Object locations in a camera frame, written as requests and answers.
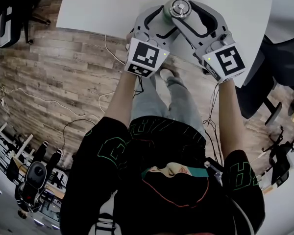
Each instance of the cable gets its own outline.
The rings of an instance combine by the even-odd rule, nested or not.
[[[21,168],[23,165],[28,167],[28,165],[26,165],[26,164],[21,164],[20,167],[19,167],[19,170],[20,170],[20,168]]]
[[[65,108],[65,109],[67,109],[67,110],[69,110],[69,111],[72,112],[75,116],[77,116],[77,117],[79,117],[79,118],[82,118],[82,117],[84,117],[84,116],[93,116],[93,117],[95,117],[98,121],[100,121],[100,119],[99,119],[98,117],[96,117],[95,115],[93,115],[93,114],[78,115],[78,114],[76,114],[74,111],[72,111],[72,110],[69,109],[68,107],[66,107],[66,106],[64,106],[64,105],[62,105],[62,104],[60,104],[60,103],[57,102],[57,101],[54,101],[54,100],[44,100],[44,99],[42,99],[42,98],[40,98],[40,97],[37,97],[37,96],[34,96],[34,95],[31,95],[31,94],[26,93],[22,88],[18,88],[18,89],[15,89],[15,90],[11,90],[10,92],[7,92],[7,93],[5,93],[5,94],[10,94],[10,93],[15,92],[15,91],[18,91],[18,90],[21,90],[21,91],[22,91],[23,93],[25,93],[27,96],[31,96],[31,97],[34,97],[34,98],[40,99],[40,100],[42,100],[42,101],[44,101],[44,102],[54,102],[54,103],[57,103],[58,105],[62,106],[63,108]]]
[[[92,124],[95,126],[95,123],[94,123],[94,122],[92,122],[92,121],[90,121],[90,120],[88,120],[88,119],[84,119],[84,118],[76,119],[76,120],[74,120],[74,121],[72,121],[72,122],[67,123],[67,124],[64,126],[63,131],[62,131],[62,134],[63,134],[62,153],[63,153],[63,154],[64,154],[64,147],[65,147],[65,136],[64,136],[65,128],[66,128],[69,124],[74,123],[74,122],[76,122],[76,121],[80,121],[80,120],[88,121],[88,122],[92,123]]]
[[[114,56],[115,59],[117,59],[121,64],[125,65],[125,63],[123,63],[119,58],[117,58],[115,56],[115,54],[113,54],[107,47],[107,34],[104,35],[104,46],[106,47],[107,51],[112,55]]]
[[[110,95],[110,94],[113,94],[114,92],[110,92],[110,93],[107,93],[107,94],[103,94],[103,95],[101,95],[99,98],[98,98],[98,104],[99,104],[99,107],[100,107],[100,109],[101,109],[101,111],[103,112],[103,113],[105,113],[105,111],[102,109],[102,107],[101,107],[101,105],[100,105],[100,99],[103,97],[103,96],[107,96],[107,95]]]
[[[222,160],[222,155],[221,155],[221,149],[220,149],[220,146],[219,146],[219,140],[218,140],[218,136],[217,136],[217,131],[216,131],[216,123],[211,119],[212,117],[212,111],[214,109],[214,106],[215,106],[215,103],[217,101],[217,97],[218,97],[218,93],[219,93],[219,90],[217,91],[216,93],[216,88],[217,88],[218,84],[215,86],[214,88],[214,92],[212,93],[211,97],[210,97],[210,103],[209,103],[209,117],[207,120],[204,120],[202,122],[202,124],[206,124],[207,123],[207,126],[209,127],[209,125],[211,125],[214,133],[215,133],[215,137],[216,137],[216,140],[217,140],[217,145],[218,145],[218,152],[219,152],[219,157],[220,157],[220,162],[221,162],[221,166],[223,166],[223,160]],[[215,151],[215,147],[214,147],[214,144],[212,143],[212,139],[210,137],[210,135],[208,134],[208,132],[205,130],[205,133],[208,135],[210,141],[211,141],[211,145],[212,145],[212,149],[214,151],[214,157],[215,157],[215,161],[217,163],[219,163],[218,161],[218,158],[216,156],[216,151]]]
[[[139,81],[139,84],[140,84],[142,90],[141,91],[134,91],[134,92],[137,92],[137,93],[134,94],[133,98],[135,96],[137,96],[137,95],[139,95],[139,94],[141,94],[141,93],[144,92],[143,81],[142,81],[142,77],[141,76],[138,77],[138,81]]]

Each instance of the wooden floor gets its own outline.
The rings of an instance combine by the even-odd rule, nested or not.
[[[109,54],[104,47],[104,36],[90,32],[56,28],[56,20],[62,0],[42,0],[36,13],[51,20],[51,25],[30,24],[30,37],[34,44],[25,44],[24,34],[10,48],[0,49],[0,86],[7,92],[22,88],[28,94],[44,100],[55,100],[78,115],[94,114],[99,119],[104,113],[99,108],[101,95],[113,92],[118,83],[122,65]],[[108,48],[121,60],[125,59],[124,40],[107,37]],[[216,85],[212,76],[204,75],[201,70],[177,57],[169,57],[166,66],[176,69],[197,103],[202,119],[209,116],[209,103]],[[169,104],[170,96],[164,83],[157,80],[157,90],[164,102]],[[269,95],[276,105],[283,103],[279,117],[271,127],[264,125],[270,115],[263,105],[249,120],[245,120],[245,151],[250,161],[256,159],[261,148],[271,145],[268,135],[277,134],[282,125],[285,129],[284,141],[294,137],[294,124],[287,116],[287,109],[294,97],[294,92],[278,85]],[[106,109],[112,95],[101,98],[101,105]],[[48,156],[63,146],[63,128],[75,119],[79,119],[69,110],[55,102],[45,102],[25,95],[22,91],[7,94],[5,102],[9,114],[0,105],[0,125],[8,122],[6,132],[13,135],[33,134],[31,145],[38,148],[44,141],[49,141]],[[212,119],[218,125],[218,101],[213,110]],[[88,120],[97,123],[93,116]],[[71,155],[77,151],[85,133],[93,125],[87,121],[77,121],[65,129],[65,148],[61,165],[70,168]],[[211,128],[208,133],[217,147]],[[207,155],[213,157],[210,141],[207,139]],[[268,166],[268,156],[256,159],[252,167],[256,173],[262,173]]]

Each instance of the white table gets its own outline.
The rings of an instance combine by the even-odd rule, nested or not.
[[[125,38],[136,17],[144,10],[165,4],[169,0],[63,0],[57,27],[71,28]],[[247,71],[235,78],[241,86],[254,62],[265,33],[272,0],[195,0],[223,15],[240,46]],[[204,31],[195,13],[188,18],[194,29]],[[198,65],[193,51],[180,35],[171,53]]]
[[[274,43],[294,38],[294,0],[273,0],[266,35]]]

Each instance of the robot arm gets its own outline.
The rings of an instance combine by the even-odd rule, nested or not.
[[[175,27],[164,36],[151,35],[148,25],[161,12],[163,23]],[[199,16],[207,33],[198,34],[187,24],[185,19],[191,12]],[[150,77],[160,68],[170,53],[171,44],[180,33],[195,49],[193,56],[219,83],[245,71],[245,65],[223,16],[203,3],[171,0],[164,6],[152,7],[137,17],[133,33],[125,70],[138,76]]]

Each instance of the black office chair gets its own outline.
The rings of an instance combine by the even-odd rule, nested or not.
[[[272,166],[271,185],[276,183],[279,187],[289,178],[291,165],[287,157],[288,152],[294,152],[293,144],[288,141],[275,147],[270,152],[269,163]]]
[[[35,21],[50,25],[50,20],[42,20],[32,15],[40,0],[2,0],[0,2],[0,47],[9,47],[15,44],[21,35],[24,26],[25,42],[33,44],[28,39],[28,22]]]
[[[271,116],[265,125],[274,122],[282,109],[281,102],[276,107],[267,99],[275,82],[294,87],[294,39],[273,44],[266,36],[261,44],[255,62],[244,85],[236,88],[242,116],[249,119],[265,103]]]
[[[41,162],[32,163],[25,175],[25,181],[18,189],[21,199],[29,208],[35,207],[46,180],[48,180],[46,167]]]

